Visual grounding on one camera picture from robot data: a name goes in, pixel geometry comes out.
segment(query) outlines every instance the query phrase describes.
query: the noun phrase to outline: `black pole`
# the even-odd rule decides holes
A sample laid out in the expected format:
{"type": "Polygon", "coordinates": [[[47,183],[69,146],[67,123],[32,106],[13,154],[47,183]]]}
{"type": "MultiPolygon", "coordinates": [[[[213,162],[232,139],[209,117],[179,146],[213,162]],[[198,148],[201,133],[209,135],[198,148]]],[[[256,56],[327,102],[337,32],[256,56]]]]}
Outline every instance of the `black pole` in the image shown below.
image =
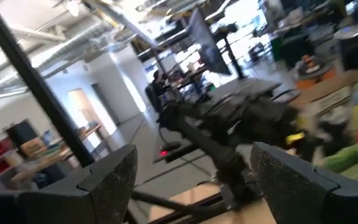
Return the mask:
{"type": "Polygon", "coordinates": [[[68,147],[73,151],[80,164],[83,167],[92,164],[94,159],[77,136],[74,126],[65,110],[56,100],[42,77],[32,67],[29,59],[18,46],[1,17],[0,47],[11,61],[18,74],[22,77],[25,84],[29,87],[42,109],[44,109],[53,125],[55,125],[61,137],[66,141],[68,147]]]}
{"type": "Polygon", "coordinates": [[[236,72],[239,76],[238,79],[242,80],[243,78],[245,78],[245,76],[244,76],[244,73],[242,72],[241,66],[237,62],[236,56],[234,56],[234,53],[230,47],[230,43],[227,40],[227,37],[225,37],[223,39],[224,39],[224,43],[226,44],[227,54],[229,55],[229,58],[230,58],[231,62],[233,63],[234,68],[236,69],[236,72]]]}
{"type": "Polygon", "coordinates": [[[160,60],[160,57],[158,56],[158,52],[157,52],[154,48],[152,48],[152,52],[153,52],[154,57],[155,57],[155,59],[156,59],[156,61],[157,61],[157,64],[158,64],[158,65],[160,66],[160,68],[161,68],[161,72],[164,73],[164,74],[166,74],[166,75],[168,75],[168,74],[167,74],[167,70],[165,69],[164,65],[162,64],[162,62],[161,62],[161,60],[160,60]]]}

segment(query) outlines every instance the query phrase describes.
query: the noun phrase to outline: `computer monitor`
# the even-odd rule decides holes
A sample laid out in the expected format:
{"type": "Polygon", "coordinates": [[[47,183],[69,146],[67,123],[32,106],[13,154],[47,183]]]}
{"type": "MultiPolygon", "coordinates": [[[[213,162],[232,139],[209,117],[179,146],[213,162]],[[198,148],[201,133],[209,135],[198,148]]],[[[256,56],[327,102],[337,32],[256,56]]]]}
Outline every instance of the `computer monitor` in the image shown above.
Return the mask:
{"type": "Polygon", "coordinates": [[[198,44],[201,60],[208,70],[222,75],[231,75],[199,7],[194,9],[190,17],[188,33],[198,44]]]}

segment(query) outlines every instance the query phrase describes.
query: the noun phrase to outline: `ceiling light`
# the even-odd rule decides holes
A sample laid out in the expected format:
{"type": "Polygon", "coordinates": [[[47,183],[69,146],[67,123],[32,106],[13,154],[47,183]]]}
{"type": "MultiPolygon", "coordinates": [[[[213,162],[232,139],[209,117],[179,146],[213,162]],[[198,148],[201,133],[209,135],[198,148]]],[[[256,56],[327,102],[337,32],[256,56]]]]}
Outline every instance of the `ceiling light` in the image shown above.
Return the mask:
{"type": "Polygon", "coordinates": [[[19,90],[19,91],[13,91],[13,92],[10,92],[10,93],[3,93],[3,94],[0,94],[0,99],[1,98],[4,98],[4,97],[8,97],[8,96],[14,96],[14,95],[19,95],[19,94],[23,94],[27,91],[27,89],[25,90],[19,90]]]}
{"type": "Polygon", "coordinates": [[[101,2],[104,2],[106,4],[113,4],[114,1],[113,0],[100,0],[101,2]]]}
{"type": "Polygon", "coordinates": [[[65,0],[67,10],[74,16],[77,17],[80,14],[80,6],[75,0],[65,0]]]}

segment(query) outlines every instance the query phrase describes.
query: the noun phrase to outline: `cardboard box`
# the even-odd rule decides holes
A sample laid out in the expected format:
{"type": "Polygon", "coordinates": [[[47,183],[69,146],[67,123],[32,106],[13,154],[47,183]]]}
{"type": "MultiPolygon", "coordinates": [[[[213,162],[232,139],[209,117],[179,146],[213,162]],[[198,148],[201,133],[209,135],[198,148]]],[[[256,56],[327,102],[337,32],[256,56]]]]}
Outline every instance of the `cardboard box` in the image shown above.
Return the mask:
{"type": "Polygon", "coordinates": [[[303,90],[291,102],[300,110],[298,125],[310,133],[317,132],[318,118],[327,111],[348,102],[351,85],[358,81],[358,70],[338,73],[335,77],[303,90]]]}

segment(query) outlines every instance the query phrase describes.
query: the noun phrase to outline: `doorway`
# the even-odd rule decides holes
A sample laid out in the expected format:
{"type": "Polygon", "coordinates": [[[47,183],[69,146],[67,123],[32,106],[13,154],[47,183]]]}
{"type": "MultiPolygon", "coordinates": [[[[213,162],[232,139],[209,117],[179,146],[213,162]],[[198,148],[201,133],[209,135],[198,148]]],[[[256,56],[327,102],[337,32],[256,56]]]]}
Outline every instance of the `doorway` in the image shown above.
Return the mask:
{"type": "Polygon", "coordinates": [[[98,116],[95,109],[93,108],[90,100],[82,89],[75,89],[68,92],[68,97],[76,111],[79,112],[80,116],[85,119],[85,123],[97,122],[101,125],[100,132],[103,139],[109,137],[109,131],[106,127],[107,122],[103,122],[101,117],[98,116]]]}
{"type": "Polygon", "coordinates": [[[94,92],[96,93],[96,96],[99,98],[100,102],[102,102],[102,105],[106,109],[108,115],[110,115],[110,118],[112,119],[114,124],[116,124],[116,126],[119,126],[121,122],[118,120],[117,115],[114,113],[114,111],[110,107],[106,97],[100,90],[99,84],[98,83],[92,84],[92,88],[93,88],[94,92]]]}

